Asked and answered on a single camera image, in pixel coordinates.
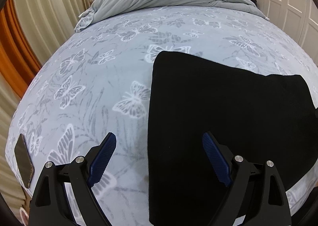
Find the left hand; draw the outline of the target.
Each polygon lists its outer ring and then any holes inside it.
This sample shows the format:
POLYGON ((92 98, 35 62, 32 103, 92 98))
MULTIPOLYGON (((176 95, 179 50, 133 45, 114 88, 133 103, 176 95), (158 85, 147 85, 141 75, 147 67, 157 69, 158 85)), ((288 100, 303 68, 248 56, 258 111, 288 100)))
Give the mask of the left hand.
POLYGON ((22 221, 22 224, 24 226, 29 226, 29 213, 28 211, 25 209, 25 205, 22 205, 19 209, 19 214, 20 214, 20 218, 22 221))

